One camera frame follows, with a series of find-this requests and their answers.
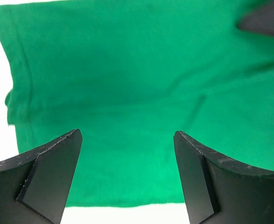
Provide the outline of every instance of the green towel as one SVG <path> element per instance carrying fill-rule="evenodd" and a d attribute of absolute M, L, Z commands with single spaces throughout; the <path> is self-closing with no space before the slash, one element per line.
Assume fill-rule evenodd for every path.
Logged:
<path fill-rule="evenodd" d="M 274 170 L 274 38 L 235 26 L 262 2 L 0 6 L 20 153 L 81 129 L 67 206 L 184 202 L 177 130 Z"/>

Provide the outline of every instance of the cloth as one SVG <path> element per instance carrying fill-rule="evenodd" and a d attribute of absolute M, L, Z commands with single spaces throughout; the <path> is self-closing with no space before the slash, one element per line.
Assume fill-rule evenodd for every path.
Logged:
<path fill-rule="evenodd" d="M 177 130 L 274 170 L 274 38 L 235 26 L 262 2 L 0 6 L 19 152 L 81 130 L 67 206 L 183 203 Z"/>

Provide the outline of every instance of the folded green fabric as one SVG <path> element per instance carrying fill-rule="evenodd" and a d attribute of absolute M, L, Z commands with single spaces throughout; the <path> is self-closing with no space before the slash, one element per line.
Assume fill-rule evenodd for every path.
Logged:
<path fill-rule="evenodd" d="M 81 129 L 67 206 L 182 203 L 177 130 L 274 170 L 274 38 L 235 27 L 262 2 L 0 6 L 19 151 Z"/>

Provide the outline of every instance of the white surface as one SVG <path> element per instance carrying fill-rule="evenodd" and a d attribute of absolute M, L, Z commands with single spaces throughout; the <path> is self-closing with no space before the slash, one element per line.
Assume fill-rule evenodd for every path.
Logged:
<path fill-rule="evenodd" d="M 18 4 L 33 0 L 0 0 Z M 7 125 L 6 94 L 12 89 L 9 63 L 0 43 L 0 161 L 18 154 L 15 131 Z M 147 205 L 136 208 L 66 208 L 62 224 L 188 224 L 184 204 Z"/>

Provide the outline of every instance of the black plastic part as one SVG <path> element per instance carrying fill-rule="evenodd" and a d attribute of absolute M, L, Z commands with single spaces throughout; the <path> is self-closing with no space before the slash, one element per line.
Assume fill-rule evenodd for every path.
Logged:
<path fill-rule="evenodd" d="M 236 161 L 184 132 L 175 154 L 190 224 L 274 224 L 274 171 Z"/>
<path fill-rule="evenodd" d="M 59 224 L 82 145 L 79 130 L 0 162 L 0 224 Z"/>
<path fill-rule="evenodd" d="M 274 36 L 274 2 L 246 16 L 239 29 Z"/>

